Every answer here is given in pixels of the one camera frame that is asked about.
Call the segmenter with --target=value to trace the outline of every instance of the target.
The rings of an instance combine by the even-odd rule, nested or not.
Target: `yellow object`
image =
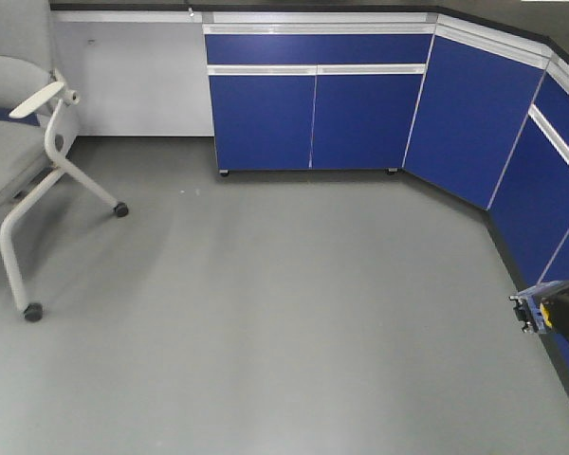
[[[552,329],[552,322],[550,322],[550,313],[546,310],[546,307],[543,306],[543,303],[540,303],[540,311],[541,315],[543,316],[543,321],[545,324]]]

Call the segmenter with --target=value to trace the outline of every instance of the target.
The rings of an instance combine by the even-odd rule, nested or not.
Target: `countertop edge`
[[[480,26],[494,28],[506,33],[517,35],[529,40],[543,43],[549,46],[559,57],[569,64],[569,53],[555,40],[547,35],[534,33],[523,28],[509,26],[501,22],[485,19],[480,16],[468,14],[457,9],[441,6],[395,6],[395,5],[371,5],[371,6],[307,6],[307,5],[220,5],[182,2],[179,5],[152,5],[139,3],[129,4],[103,4],[103,5],[72,5],[69,3],[51,3],[54,11],[186,11],[191,6],[197,11],[260,11],[260,12],[432,12],[446,14],[457,19],[462,19]]]

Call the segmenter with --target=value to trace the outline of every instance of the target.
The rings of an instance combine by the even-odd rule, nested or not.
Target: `chair seat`
[[[0,121],[0,205],[49,164],[44,137],[42,128]]]

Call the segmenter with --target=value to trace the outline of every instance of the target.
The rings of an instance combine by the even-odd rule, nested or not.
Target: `black countertop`
[[[185,10],[185,0],[50,0],[55,10]],[[443,12],[551,45],[569,63],[569,2],[521,0],[190,0],[199,11],[429,11]]]

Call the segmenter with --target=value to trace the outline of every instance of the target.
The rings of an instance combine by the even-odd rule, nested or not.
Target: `chair armrest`
[[[58,95],[60,96],[59,98],[64,99],[67,104],[78,104],[78,94],[75,91],[68,90],[64,82],[52,82],[10,111],[9,117],[27,117]]]

